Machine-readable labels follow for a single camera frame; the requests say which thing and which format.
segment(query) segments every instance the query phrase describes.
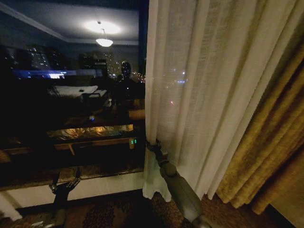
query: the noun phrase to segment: ceiling light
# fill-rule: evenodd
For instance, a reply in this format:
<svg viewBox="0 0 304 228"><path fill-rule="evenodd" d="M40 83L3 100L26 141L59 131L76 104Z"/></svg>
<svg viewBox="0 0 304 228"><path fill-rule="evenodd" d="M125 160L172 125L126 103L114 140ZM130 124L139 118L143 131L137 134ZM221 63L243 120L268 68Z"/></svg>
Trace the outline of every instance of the ceiling light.
<svg viewBox="0 0 304 228"><path fill-rule="evenodd" d="M98 21L97 24L100 25L101 27L103 26L100 21ZM103 28L101 28L100 30L102 30L104 32L105 39L103 39L103 38L97 39L96 40L97 44L99 44L103 47L111 46L113 44L113 41L106 37L106 33L105 33L105 30Z"/></svg>
<svg viewBox="0 0 304 228"><path fill-rule="evenodd" d="M116 34L120 32L120 28L118 26L105 21L101 21L100 23L98 23L97 21L90 21L85 24L85 27L88 30L96 33L102 33L103 29L107 34Z"/></svg>
<svg viewBox="0 0 304 228"><path fill-rule="evenodd" d="M113 44L113 41L110 39L97 39L96 42L103 47L109 47Z"/></svg>

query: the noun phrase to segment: bed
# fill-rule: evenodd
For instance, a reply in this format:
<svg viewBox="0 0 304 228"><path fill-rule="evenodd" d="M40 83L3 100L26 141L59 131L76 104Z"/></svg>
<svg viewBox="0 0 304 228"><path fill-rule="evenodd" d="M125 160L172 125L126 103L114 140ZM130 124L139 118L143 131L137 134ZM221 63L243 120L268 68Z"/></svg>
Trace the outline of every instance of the bed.
<svg viewBox="0 0 304 228"><path fill-rule="evenodd" d="M86 108L89 110L99 109L107 100L107 90L93 86L66 86L55 85L48 93L61 101L61 107L71 110Z"/></svg>

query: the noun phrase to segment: patterned rug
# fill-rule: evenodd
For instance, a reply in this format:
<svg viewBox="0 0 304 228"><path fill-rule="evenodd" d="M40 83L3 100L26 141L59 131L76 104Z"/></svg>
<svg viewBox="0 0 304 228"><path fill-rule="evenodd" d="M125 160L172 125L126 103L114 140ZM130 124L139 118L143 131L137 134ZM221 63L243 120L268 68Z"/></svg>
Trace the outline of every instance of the patterned rug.
<svg viewBox="0 0 304 228"><path fill-rule="evenodd" d="M213 228L279 228L282 227L266 212L260 216L250 207L235 209L217 196L204 197L202 208L207 222ZM142 196L141 190L92 198L89 202L71 202L66 211L66 228L191 228L182 217L174 201L166 203L156 193L152 200ZM0 228L32 228L43 213L26 215L12 222L0 221Z"/></svg>

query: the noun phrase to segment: white bedsheet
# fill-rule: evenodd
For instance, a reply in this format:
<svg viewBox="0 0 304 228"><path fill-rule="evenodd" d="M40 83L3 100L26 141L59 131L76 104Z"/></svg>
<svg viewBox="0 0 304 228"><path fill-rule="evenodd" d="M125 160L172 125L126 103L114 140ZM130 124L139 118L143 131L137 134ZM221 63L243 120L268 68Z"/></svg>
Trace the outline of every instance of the white bedsheet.
<svg viewBox="0 0 304 228"><path fill-rule="evenodd" d="M55 86L60 96L63 97L71 97L76 98L81 96L81 94L91 94L96 91L98 86L65 86L65 85L57 85Z"/></svg>

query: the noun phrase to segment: gold curtain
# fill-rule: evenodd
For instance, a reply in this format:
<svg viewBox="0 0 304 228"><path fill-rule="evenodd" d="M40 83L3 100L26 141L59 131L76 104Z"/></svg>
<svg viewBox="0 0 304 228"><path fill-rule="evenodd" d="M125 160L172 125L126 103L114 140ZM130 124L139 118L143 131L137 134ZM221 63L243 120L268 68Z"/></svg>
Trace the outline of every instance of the gold curtain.
<svg viewBox="0 0 304 228"><path fill-rule="evenodd" d="M264 211L266 206L277 197L284 195L290 186L301 179L304 168L304 145L299 148L289 161L267 181L252 201L252 210L256 214Z"/></svg>
<svg viewBox="0 0 304 228"><path fill-rule="evenodd" d="M303 144L303 58L304 44L256 110L218 187L223 202L235 208L250 203L267 179ZM268 203L256 200L256 212Z"/></svg>

